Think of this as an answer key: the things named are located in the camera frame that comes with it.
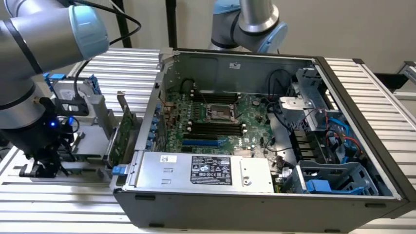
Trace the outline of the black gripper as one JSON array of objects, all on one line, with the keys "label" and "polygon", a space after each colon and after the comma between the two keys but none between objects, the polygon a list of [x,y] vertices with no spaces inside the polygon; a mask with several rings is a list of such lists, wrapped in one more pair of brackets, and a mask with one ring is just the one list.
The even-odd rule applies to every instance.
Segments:
[{"label": "black gripper", "polygon": [[55,178],[59,172],[70,176],[70,172],[64,168],[62,160],[64,160],[64,162],[76,161],[71,146],[74,141],[74,135],[63,135],[52,144],[27,155],[27,159],[32,162],[22,167],[19,177]]}]

